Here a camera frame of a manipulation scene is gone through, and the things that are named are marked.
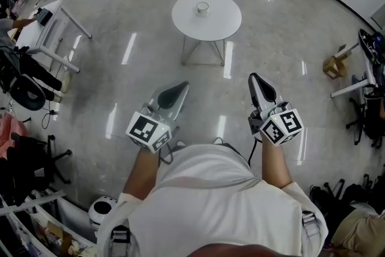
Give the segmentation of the person's right forearm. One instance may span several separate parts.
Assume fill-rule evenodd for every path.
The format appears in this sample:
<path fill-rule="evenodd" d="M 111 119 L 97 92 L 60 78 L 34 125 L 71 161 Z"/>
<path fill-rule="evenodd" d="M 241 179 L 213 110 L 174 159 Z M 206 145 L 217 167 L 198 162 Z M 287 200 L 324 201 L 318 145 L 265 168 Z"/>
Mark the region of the person's right forearm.
<path fill-rule="evenodd" d="M 262 179 L 279 189 L 292 183 L 282 146 L 275 146 L 262 135 Z"/>

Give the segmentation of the white desk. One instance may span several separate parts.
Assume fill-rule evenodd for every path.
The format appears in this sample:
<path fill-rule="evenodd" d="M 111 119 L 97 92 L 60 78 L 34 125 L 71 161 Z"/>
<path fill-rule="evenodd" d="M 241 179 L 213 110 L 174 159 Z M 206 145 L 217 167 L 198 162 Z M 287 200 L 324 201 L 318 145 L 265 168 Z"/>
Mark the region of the white desk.
<path fill-rule="evenodd" d="M 85 36 L 92 38 L 77 18 L 64 6 L 63 0 L 57 0 L 45 5 L 43 8 L 52 13 L 47 24 L 42 26 L 37 21 L 23 28 L 16 40 L 16 46 L 29 47 L 30 51 L 36 51 L 32 57 L 45 69 L 50 70 L 53 61 L 63 64 L 68 69 L 78 73 L 80 69 L 71 64 L 69 60 L 57 55 L 57 48 L 63 39 L 63 32 L 68 23 L 73 23 Z"/>
<path fill-rule="evenodd" d="M 341 49 L 339 52 L 333 55 L 333 58 L 337 60 L 341 57 L 344 57 L 345 55 L 352 52 L 355 48 L 359 48 L 361 54 L 363 55 L 366 78 L 355 84 L 349 85 L 338 91 L 332 92 L 330 94 L 330 97 L 332 99 L 343 94 L 351 93 L 363 87 L 379 88 L 380 86 L 378 81 L 380 80 L 380 78 L 383 78 L 385 80 L 385 65 L 383 66 L 382 69 L 374 69 L 374 65 L 369 61 L 369 58 L 366 56 L 365 51 L 363 50 L 363 48 L 359 43 L 359 40 L 357 40 L 357 42 L 352 46 Z"/>

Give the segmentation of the white t-shirt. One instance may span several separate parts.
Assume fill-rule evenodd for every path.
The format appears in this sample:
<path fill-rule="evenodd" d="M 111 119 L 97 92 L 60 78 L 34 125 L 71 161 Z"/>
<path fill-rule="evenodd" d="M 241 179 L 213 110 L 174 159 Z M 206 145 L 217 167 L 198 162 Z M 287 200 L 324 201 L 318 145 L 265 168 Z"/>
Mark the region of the white t-shirt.
<path fill-rule="evenodd" d="M 328 234 L 297 183 L 266 183 L 222 144 L 181 146 L 144 200 L 122 193 L 97 232 L 98 257 L 112 257 L 120 225 L 124 257 L 317 257 Z"/>

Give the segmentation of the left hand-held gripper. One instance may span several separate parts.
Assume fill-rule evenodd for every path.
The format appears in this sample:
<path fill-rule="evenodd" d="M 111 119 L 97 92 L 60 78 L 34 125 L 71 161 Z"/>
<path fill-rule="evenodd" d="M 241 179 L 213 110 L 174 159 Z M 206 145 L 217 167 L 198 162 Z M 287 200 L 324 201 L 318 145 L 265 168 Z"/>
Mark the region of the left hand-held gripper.
<path fill-rule="evenodd" d="M 134 112 L 126 134 L 139 147 L 157 153 L 172 138 L 174 126 L 189 92 L 189 82 L 173 82 L 158 88 L 152 98 L 159 109 L 145 104 Z"/>

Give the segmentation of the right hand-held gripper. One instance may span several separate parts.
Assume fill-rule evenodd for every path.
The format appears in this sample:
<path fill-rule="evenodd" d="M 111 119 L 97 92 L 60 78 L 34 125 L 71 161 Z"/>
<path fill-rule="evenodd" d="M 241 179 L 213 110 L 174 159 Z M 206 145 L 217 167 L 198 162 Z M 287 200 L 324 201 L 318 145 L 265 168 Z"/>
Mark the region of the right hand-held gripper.
<path fill-rule="evenodd" d="M 276 102 L 277 93 L 273 83 L 266 77 L 251 73 L 248 77 L 254 111 L 248 117 L 251 133 L 266 137 L 274 146 L 282 145 L 303 131 L 303 123 L 296 108 L 288 101 L 266 109 L 267 104 Z"/>

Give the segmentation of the black tablet device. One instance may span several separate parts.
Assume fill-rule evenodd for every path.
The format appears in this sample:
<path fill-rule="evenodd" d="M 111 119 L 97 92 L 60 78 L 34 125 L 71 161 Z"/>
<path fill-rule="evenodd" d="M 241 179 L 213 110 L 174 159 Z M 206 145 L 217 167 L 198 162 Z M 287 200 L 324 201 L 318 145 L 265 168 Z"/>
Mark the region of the black tablet device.
<path fill-rule="evenodd" d="M 36 21 L 41 25 L 45 26 L 48 21 L 51 19 L 53 16 L 53 13 L 49 11 L 46 8 L 38 8 L 37 13 L 36 13 Z"/>

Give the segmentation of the cardboard box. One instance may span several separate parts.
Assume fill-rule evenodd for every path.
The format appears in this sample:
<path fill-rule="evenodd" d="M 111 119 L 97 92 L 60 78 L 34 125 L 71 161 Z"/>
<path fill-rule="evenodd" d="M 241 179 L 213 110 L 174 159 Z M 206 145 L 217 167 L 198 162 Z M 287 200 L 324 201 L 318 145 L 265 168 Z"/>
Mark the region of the cardboard box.
<path fill-rule="evenodd" d="M 342 56 L 332 56 L 323 62 L 322 71 L 331 79 L 337 79 L 344 77 L 347 71 L 345 60 L 351 55 L 351 51 L 348 51 Z"/>

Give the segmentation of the beige cloth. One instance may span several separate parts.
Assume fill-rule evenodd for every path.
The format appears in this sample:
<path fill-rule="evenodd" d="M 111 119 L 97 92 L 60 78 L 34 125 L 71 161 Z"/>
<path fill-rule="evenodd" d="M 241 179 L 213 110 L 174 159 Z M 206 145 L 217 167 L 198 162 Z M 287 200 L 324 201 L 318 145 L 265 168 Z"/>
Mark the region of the beige cloth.
<path fill-rule="evenodd" d="M 385 210 L 378 214 L 367 203 L 353 202 L 353 211 L 336 229 L 331 243 L 349 257 L 385 257 Z"/>

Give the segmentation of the white round appliance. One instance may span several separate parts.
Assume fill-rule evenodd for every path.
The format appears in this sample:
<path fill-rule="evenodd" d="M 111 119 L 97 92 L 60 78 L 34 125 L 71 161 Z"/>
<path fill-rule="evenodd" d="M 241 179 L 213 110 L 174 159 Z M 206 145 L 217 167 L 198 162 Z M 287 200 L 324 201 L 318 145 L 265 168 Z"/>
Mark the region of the white round appliance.
<path fill-rule="evenodd" d="M 101 196 L 96 199 L 88 209 L 88 218 L 90 224 L 95 229 L 98 229 L 104 218 L 116 206 L 117 199 L 108 196 Z"/>

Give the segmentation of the round white table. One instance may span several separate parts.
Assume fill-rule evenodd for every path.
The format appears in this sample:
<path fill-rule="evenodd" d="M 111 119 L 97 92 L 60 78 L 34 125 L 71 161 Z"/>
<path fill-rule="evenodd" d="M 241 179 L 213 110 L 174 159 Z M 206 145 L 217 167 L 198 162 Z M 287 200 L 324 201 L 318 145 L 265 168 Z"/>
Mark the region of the round white table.
<path fill-rule="evenodd" d="M 196 4 L 209 4 L 207 16 L 197 15 Z M 202 42 L 212 43 L 220 59 L 213 66 L 224 66 L 226 40 L 239 30 L 241 10 L 234 0 L 177 0 L 171 11 L 174 26 L 183 34 L 181 65 L 186 66 L 190 56 Z"/>

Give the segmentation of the black office chair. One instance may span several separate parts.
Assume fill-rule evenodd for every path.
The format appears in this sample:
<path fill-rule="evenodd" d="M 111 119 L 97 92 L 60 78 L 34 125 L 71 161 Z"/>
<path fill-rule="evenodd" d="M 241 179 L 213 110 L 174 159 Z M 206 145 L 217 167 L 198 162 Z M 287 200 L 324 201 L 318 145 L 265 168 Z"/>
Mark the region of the black office chair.
<path fill-rule="evenodd" d="M 11 134 L 14 146 L 7 149 L 7 157 L 0 158 L 0 196 L 8 205 L 20 206 L 34 190 L 45 191 L 57 177 L 62 183 L 70 184 L 56 166 L 56 162 L 72 151 L 66 150 L 53 156 L 55 136 L 48 135 L 47 141 Z"/>
<path fill-rule="evenodd" d="M 362 134 L 365 133 L 372 141 L 371 147 L 380 149 L 385 137 L 385 103 L 384 97 L 379 93 L 364 94 L 364 103 L 359 104 L 355 99 L 349 98 L 353 105 L 356 119 L 346 124 L 346 129 L 356 127 L 355 133 L 358 137 L 354 140 L 354 145 L 361 141 Z"/>

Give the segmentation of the black round stool seat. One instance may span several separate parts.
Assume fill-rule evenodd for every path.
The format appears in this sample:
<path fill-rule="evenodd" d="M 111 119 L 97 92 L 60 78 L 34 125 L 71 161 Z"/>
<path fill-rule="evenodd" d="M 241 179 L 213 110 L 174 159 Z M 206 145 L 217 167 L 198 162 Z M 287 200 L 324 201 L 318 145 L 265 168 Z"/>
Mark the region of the black round stool seat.
<path fill-rule="evenodd" d="M 9 94 L 19 105 L 30 111 L 38 111 L 46 103 L 42 88 L 26 74 L 11 83 Z"/>

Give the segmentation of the white storage shelf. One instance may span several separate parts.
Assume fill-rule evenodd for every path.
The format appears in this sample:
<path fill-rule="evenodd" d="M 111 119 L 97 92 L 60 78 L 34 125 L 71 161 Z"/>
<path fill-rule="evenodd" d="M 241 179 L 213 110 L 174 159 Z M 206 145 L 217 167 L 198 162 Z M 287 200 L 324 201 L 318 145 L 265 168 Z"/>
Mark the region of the white storage shelf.
<path fill-rule="evenodd" d="M 68 202 L 62 191 L 33 191 L 21 205 L 0 196 L 0 218 L 33 257 L 95 257 L 96 238 L 85 211 Z"/>

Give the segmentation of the person's left forearm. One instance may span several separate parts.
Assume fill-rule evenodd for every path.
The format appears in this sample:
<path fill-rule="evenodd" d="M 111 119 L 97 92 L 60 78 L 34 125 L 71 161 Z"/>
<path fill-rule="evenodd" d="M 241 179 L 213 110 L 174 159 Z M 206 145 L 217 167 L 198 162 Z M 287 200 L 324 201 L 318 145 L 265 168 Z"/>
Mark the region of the person's left forearm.
<path fill-rule="evenodd" d="M 158 157 L 149 150 L 140 149 L 123 193 L 144 200 L 155 186 L 158 167 Z"/>

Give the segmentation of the pink cloth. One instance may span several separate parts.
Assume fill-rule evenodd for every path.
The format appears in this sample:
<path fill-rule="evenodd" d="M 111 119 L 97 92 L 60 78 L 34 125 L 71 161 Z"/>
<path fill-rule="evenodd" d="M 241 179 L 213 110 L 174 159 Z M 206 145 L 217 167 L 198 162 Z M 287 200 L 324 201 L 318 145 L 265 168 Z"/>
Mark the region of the pink cloth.
<path fill-rule="evenodd" d="M 28 130 L 23 122 L 10 113 L 5 113 L 0 117 L 0 158 L 7 158 L 7 149 L 13 147 L 15 141 L 11 138 L 12 133 L 28 137 Z"/>

